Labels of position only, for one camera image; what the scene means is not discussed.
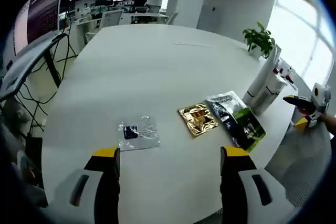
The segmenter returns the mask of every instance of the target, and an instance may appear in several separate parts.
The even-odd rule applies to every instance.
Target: green leaves
[[[244,41],[248,45],[249,52],[259,46],[267,59],[272,52],[273,45],[275,45],[275,40],[270,37],[270,31],[265,30],[261,23],[257,22],[257,24],[260,32],[249,28],[243,30]]]

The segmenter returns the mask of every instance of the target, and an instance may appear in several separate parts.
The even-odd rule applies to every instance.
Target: potted plant
[[[245,29],[243,31],[244,38],[248,45],[250,55],[259,58],[264,56],[267,59],[272,52],[275,40],[270,37],[271,32],[265,30],[264,26],[257,22],[260,31],[254,29]]]

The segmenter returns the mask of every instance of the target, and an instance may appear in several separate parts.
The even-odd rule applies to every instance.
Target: white vase
[[[249,54],[256,58],[256,59],[259,59],[260,56],[262,56],[264,53],[261,51],[261,48],[259,46],[257,46],[256,48],[252,49]]]

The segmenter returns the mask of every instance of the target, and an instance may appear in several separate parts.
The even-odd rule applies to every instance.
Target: gold foil packet
[[[194,136],[199,136],[218,126],[214,116],[203,103],[180,109],[178,112]]]

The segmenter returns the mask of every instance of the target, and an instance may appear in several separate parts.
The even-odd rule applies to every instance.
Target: clear plastic bag
[[[123,118],[118,122],[121,151],[140,150],[160,146],[155,121],[148,115]]]

